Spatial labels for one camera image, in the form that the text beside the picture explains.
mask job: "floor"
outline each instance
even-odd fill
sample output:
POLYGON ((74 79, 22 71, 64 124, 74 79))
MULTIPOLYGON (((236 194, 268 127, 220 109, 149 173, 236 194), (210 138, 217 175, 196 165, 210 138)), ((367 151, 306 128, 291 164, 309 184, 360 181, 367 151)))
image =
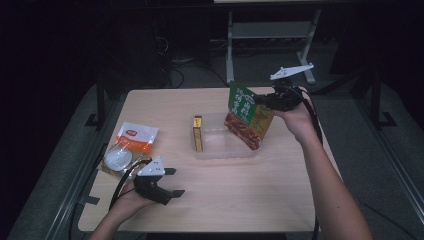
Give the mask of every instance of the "floor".
MULTIPOLYGON (((236 81, 248 87, 271 86, 270 74, 282 66, 298 65, 295 53, 301 45, 301 42, 282 42, 278 48, 249 49, 248 55, 236 55, 236 81)), ((329 74, 337 46, 333 41, 314 43, 308 60, 315 65, 312 72, 317 83, 308 85, 303 75, 298 74, 292 77, 293 84, 314 92, 341 79, 343 75, 329 74)), ((226 87, 223 53, 225 51, 214 52, 209 63, 182 54, 175 59, 173 70, 169 72, 171 81, 165 87, 226 87)), ((420 194, 424 193, 424 176, 421 174, 424 169, 424 133, 405 110, 396 92, 384 84, 381 112, 389 112, 397 126, 376 130, 368 117, 370 95, 361 100, 352 98, 349 91, 354 83, 355 79, 352 79, 327 95, 312 97, 341 175, 360 203, 375 239, 418 239, 424 236, 422 209, 419 209, 423 206, 420 194)), ((125 95, 117 100, 107 99, 107 118, 103 127, 86 126, 88 117, 97 110, 95 87, 85 94, 73 114, 10 233, 10 239, 89 237, 90 233, 78 230, 79 214, 84 203, 89 201, 96 162, 104 144, 111 138, 125 102, 125 95)), ((177 239, 179 236, 167 237, 177 239)), ((286 237, 310 239, 311 233, 287 233, 286 237)), ((118 233, 115 237, 146 238, 155 239, 155 235, 118 233)), ((245 239, 284 238, 281 234, 274 234, 252 235, 245 239)))

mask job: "gray carpet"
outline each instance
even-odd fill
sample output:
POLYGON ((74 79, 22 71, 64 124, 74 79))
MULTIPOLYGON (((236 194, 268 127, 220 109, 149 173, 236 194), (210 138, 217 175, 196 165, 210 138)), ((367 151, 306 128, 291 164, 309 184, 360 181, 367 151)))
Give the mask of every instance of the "gray carpet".
MULTIPOLYGON (((292 78, 294 85, 304 86, 312 92, 339 78, 328 74, 336 47, 336 43, 314 44, 308 60, 315 65, 312 72, 317 84, 307 85, 303 75, 298 74, 292 78)), ((270 86, 270 74, 281 66, 298 65, 295 51, 289 46, 251 57, 236 56, 235 79, 248 87, 270 86)), ((193 61, 176 68, 184 75, 181 88, 225 87, 221 79, 225 77, 225 57, 213 57, 208 68, 204 66, 202 62, 193 61)), ((170 75, 174 86, 182 81, 179 73, 171 71, 170 75)), ((351 98, 347 94, 351 85, 350 82, 327 96, 313 97, 341 175, 361 202, 375 239, 413 239, 405 231, 419 239, 424 236, 423 222, 407 197, 380 138, 383 135, 388 140, 419 192, 424 193, 424 176, 421 174, 424 169, 423 131, 405 111, 397 94, 385 85, 382 87, 381 110, 390 112, 398 126, 376 131, 363 110, 368 99, 351 98)), ((89 233, 77 229, 77 222, 95 176, 90 170, 103 144, 111 137, 124 100, 125 96, 120 101, 107 100, 107 122, 96 131, 95 127, 84 126, 88 116, 96 112, 95 87, 87 92, 10 239, 68 239, 69 233, 71 239, 88 238, 89 233)), ((311 233, 288 233, 287 239, 310 239, 311 236, 311 233)), ((146 235, 140 233, 118 233, 115 239, 145 238, 146 235)))

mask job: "wooden table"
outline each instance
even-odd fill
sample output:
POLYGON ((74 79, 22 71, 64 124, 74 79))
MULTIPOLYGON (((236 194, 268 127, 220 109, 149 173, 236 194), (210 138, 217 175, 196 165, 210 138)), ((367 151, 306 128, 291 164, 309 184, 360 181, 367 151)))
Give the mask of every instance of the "wooden table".
MULTIPOLYGON (((272 88, 250 88, 258 94, 272 88)), ((192 116, 227 112, 229 89, 137 90, 128 94, 111 137, 123 122, 158 127, 151 156, 162 156, 173 176, 158 182, 184 189, 167 206, 143 209, 119 230, 140 232, 291 232, 311 231, 314 206, 300 145, 284 121, 275 118, 261 148, 251 158, 199 160, 190 144, 192 116)), ((337 166, 324 137, 324 147, 337 166)), ((99 172, 81 218, 81 231, 93 231, 108 211, 118 180, 99 172)))

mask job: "person's right hand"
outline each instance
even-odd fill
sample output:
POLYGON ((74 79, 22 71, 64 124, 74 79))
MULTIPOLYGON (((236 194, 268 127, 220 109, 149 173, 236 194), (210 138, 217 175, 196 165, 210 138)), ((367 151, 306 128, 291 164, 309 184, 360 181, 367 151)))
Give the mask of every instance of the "person's right hand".
POLYGON ((295 136, 298 142, 303 143, 304 140, 311 136, 316 136, 311 116, 305 104, 300 103, 295 109, 287 112, 276 110, 273 112, 275 116, 279 116, 284 120, 288 130, 295 136))

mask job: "dark background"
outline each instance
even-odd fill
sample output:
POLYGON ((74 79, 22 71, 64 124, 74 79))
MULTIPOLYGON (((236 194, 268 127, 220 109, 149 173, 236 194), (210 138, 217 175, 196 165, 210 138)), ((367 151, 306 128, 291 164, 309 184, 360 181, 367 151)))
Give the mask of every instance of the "dark background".
MULTIPOLYGON (((102 6, 101 1, 94 3, 102 6)), ((131 88, 159 88, 167 81, 162 67, 169 59, 156 54, 156 36, 167 37, 175 51, 192 51, 205 61, 209 38, 226 38, 226 12, 197 13, 199 20, 192 21, 168 11, 165 20, 157 22, 154 12, 111 17, 102 11, 80 11, 84 7, 70 1, 0 3, 2 239, 79 101, 100 75, 109 84, 110 97, 131 88), (131 69, 123 69, 116 56, 131 69), (132 81, 136 77, 143 82, 132 81)), ((314 40, 340 41, 334 73, 349 73, 377 59, 383 81, 424 128, 422 14, 417 1, 329 7, 314 40)))

